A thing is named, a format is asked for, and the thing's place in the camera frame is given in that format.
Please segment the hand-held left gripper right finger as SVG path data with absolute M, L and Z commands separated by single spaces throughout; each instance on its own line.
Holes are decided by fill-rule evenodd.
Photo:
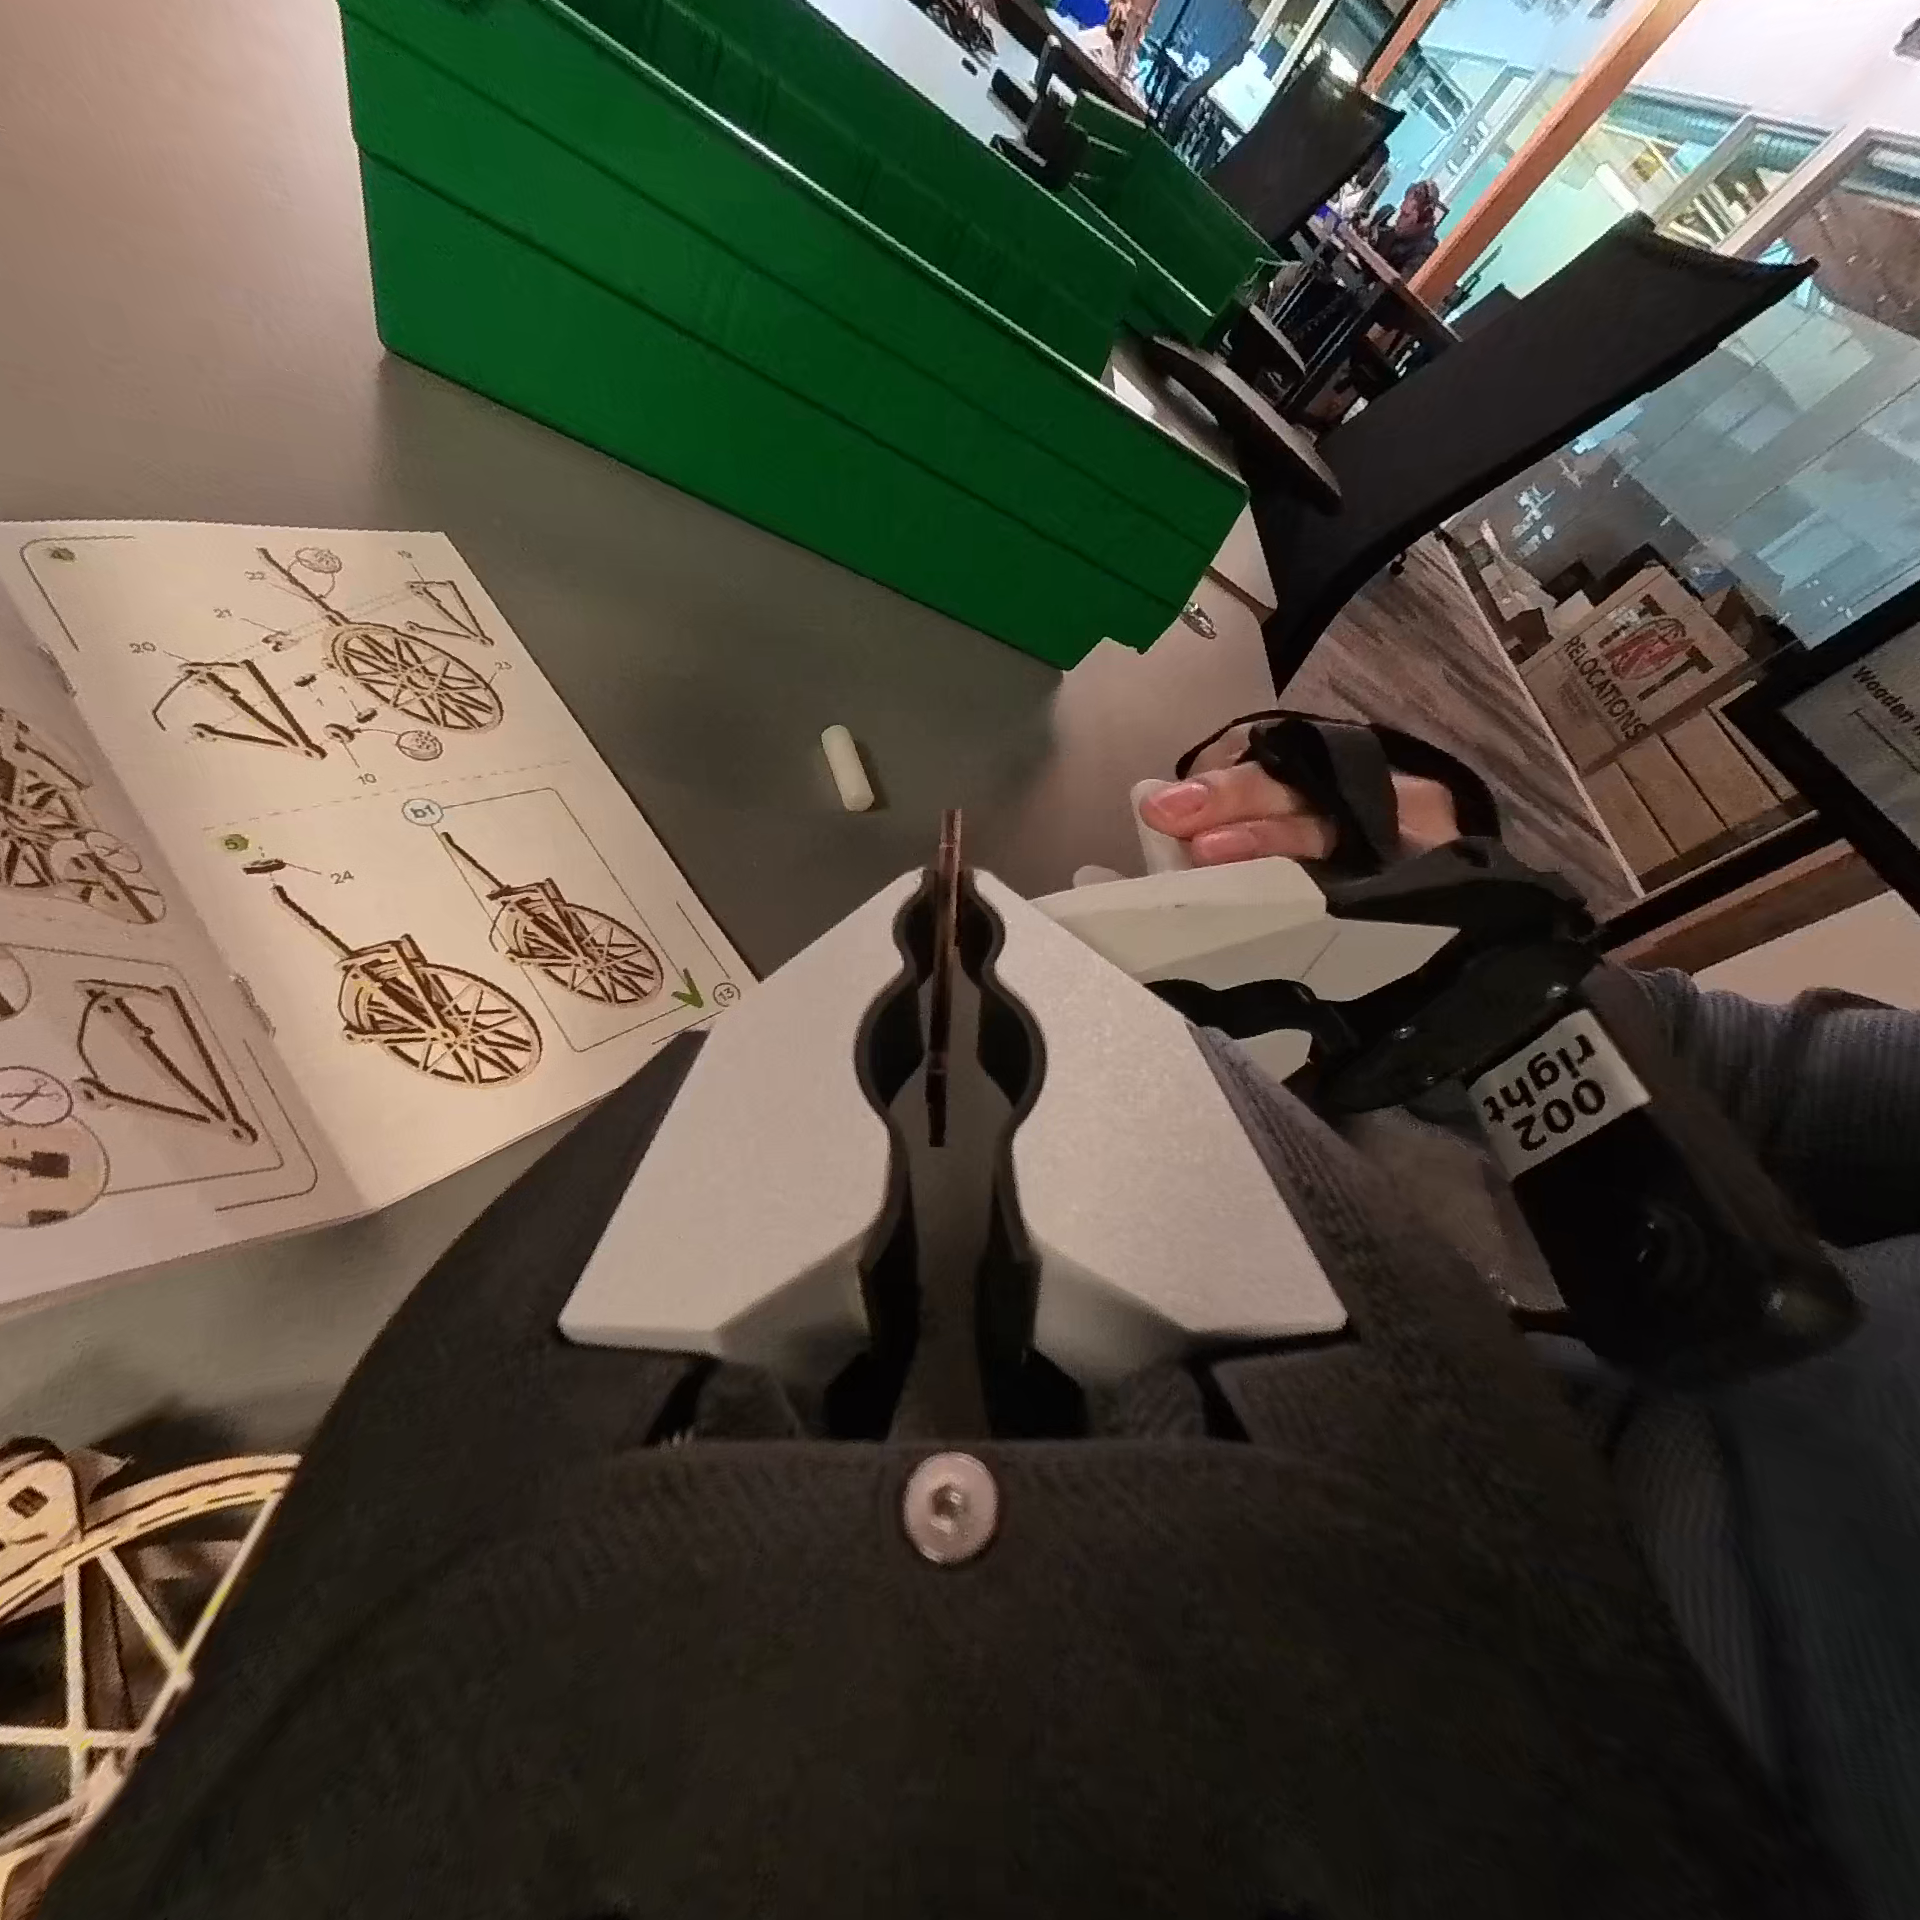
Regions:
M 1198 1029 L 999 878 L 973 885 L 999 929 L 986 976 L 1038 1033 L 1010 1144 L 1038 1353 L 1154 1366 L 1343 1332 Z

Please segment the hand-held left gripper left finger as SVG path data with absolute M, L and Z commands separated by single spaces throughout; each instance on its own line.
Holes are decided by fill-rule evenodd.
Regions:
M 703 1033 L 557 1315 L 569 1342 L 844 1366 L 907 1204 L 927 874 L 894 878 Z

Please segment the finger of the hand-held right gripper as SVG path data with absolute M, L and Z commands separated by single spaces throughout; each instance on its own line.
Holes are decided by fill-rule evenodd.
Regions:
M 1335 924 L 1321 888 L 1295 862 L 1094 875 L 1032 904 L 1190 1025 L 1235 1040 L 1274 1076 L 1339 1064 L 1359 1044 L 1349 1016 L 1309 981 L 1332 952 Z

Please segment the wooden triangular frame part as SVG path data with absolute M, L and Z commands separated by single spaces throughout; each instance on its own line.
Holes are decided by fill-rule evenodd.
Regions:
M 961 978 L 964 812 L 946 808 L 929 868 L 929 959 L 925 981 L 924 1114 L 925 1139 L 948 1145 L 952 1047 Z

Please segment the wooden bicycle model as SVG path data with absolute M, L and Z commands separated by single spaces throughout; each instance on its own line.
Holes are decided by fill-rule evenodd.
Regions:
M 242 1451 L 151 1476 L 13 1437 L 1 1455 L 1 1914 L 67 1853 L 188 1698 L 297 1472 Z

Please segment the person's right hand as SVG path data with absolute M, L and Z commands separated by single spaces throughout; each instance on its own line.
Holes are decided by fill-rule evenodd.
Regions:
M 1332 818 L 1255 761 L 1158 781 L 1135 802 L 1139 823 L 1178 841 L 1193 865 L 1259 857 L 1313 862 L 1335 849 Z

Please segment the wooden crate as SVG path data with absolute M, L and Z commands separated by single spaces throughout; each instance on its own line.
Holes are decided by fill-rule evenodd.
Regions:
M 1813 818 L 1792 778 L 1731 719 L 1733 695 L 1626 743 L 1579 783 L 1649 899 Z

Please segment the cardboard box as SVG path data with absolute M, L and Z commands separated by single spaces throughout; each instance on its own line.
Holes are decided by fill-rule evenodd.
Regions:
M 1518 677 L 1578 773 L 1616 761 L 1744 681 L 1754 657 L 1668 563 L 1645 563 Z

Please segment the black-framed sign board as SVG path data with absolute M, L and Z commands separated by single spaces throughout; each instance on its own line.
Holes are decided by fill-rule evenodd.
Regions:
M 1777 652 L 1726 708 L 1825 828 L 1918 905 L 1918 585 Z

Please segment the paper instruction booklet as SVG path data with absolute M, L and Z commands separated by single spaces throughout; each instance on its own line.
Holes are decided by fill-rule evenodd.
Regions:
M 1 561 L 5 1310 L 414 1197 L 753 981 L 445 536 Z

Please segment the person's grey sweater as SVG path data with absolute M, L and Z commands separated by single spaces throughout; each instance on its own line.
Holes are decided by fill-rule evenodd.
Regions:
M 1839 1256 L 1836 1350 L 1590 1414 L 1680 1640 L 1860 1915 L 1918 1914 L 1918 1239 Z

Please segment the green plastic bin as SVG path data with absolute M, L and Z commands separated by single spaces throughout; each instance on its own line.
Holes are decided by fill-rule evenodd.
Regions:
M 810 3 L 340 3 L 400 359 L 1051 666 L 1248 504 L 1106 378 L 1138 261 Z
M 1057 194 L 1132 261 L 1126 328 L 1221 347 L 1271 281 L 1280 266 L 1274 246 L 1147 122 L 1079 91 L 1067 130 L 1082 146 Z

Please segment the small black office chair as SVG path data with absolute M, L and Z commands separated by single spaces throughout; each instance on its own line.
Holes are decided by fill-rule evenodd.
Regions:
M 1275 88 L 1202 179 L 1268 248 L 1281 250 L 1402 122 L 1402 108 L 1313 58 Z

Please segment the black device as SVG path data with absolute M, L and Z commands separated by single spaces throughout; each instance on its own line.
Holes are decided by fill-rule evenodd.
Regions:
M 1048 33 L 1029 83 L 1001 66 L 987 82 L 987 97 L 1012 125 L 987 137 L 989 150 L 1045 190 L 1069 183 L 1087 150 L 1086 132 L 1072 122 L 1072 94 L 1060 85 L 1067 52 L 1067 40 Z

